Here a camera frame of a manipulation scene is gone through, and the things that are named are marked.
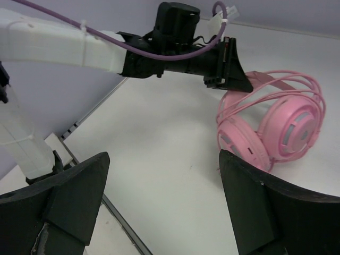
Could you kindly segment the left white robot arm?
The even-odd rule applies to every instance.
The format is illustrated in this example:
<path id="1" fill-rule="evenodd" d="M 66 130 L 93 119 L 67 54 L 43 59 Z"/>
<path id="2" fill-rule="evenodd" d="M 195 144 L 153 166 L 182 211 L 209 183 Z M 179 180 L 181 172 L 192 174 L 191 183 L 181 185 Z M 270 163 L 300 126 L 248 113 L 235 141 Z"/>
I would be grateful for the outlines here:
<path id="1" fill-rule="evenodd" d="M 200 10 L 183 3 L 162 2 L 153 30 L 144 36 L 98 31 L 30 1 L 23 1 L 23 5 L 57 21 L 2 9 L 2 61 L 90 67 L 137 79 L 161 78 L 165 71 L 171 71 L 202 76 L 208 88 L 253 91 L 240 64 L 235 38 L 224 36 L 236 9 L 220 1 L 212 8 L 211 39 L 202 46 L 197 45 L 194 35 Z"/>

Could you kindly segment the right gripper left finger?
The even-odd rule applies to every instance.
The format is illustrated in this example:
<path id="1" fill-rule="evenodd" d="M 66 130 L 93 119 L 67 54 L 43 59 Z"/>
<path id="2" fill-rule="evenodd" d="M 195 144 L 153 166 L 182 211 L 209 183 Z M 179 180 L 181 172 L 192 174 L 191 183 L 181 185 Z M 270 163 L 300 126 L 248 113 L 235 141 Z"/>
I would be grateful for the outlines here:
<path id="1" fill-rule="evenodd" d="M 101 152 L 35 184 L 1 195 L 1 254 L 83 254 L 109 169 Z"/>

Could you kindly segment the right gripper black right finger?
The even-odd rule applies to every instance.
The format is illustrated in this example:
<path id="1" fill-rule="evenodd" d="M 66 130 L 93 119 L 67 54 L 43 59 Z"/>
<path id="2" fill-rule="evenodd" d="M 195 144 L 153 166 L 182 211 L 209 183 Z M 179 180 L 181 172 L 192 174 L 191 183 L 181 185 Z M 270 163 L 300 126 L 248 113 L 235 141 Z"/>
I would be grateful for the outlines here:
<path id="1" fill-rule="evenodd" d="M 264 172 L 219 153 L 239 254 L 339 254 L 339 197 Z"/>

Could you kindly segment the pink headphones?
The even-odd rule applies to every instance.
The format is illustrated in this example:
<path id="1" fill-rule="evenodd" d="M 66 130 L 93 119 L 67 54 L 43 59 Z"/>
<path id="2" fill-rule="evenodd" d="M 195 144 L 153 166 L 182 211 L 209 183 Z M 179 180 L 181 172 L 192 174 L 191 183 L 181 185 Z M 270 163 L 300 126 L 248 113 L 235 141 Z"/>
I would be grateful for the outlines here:
<path id="1" fill-rule="evenodd" d="M 252 166 L 265 172 L 275 163 L 292 162 L 303 157 L 319 137 L 326 102 L 318 81 L 303 73 L 276 70 L 248 72 L 253 92 L 271 85 L 278 92 L 241 105 L 251 95 L 228 91 L 219 102 L 216 115 L 217 143 Z M 239 112 L 274 100 L 258 128 L 251 126 Z"/>

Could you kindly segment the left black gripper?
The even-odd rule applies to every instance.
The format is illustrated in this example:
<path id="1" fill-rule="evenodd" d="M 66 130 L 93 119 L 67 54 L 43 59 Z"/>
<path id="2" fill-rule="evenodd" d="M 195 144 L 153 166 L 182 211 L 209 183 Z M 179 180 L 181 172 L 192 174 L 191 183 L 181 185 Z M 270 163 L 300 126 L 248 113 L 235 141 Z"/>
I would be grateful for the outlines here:
<path id="1" fill-rule="evenodd" d="M 253 92 L 253 86 L 241 66 L 235 38 L 225 37 L 211 50 L 189 59 L 185 72 L 203 76 L 208 88 Z"/>

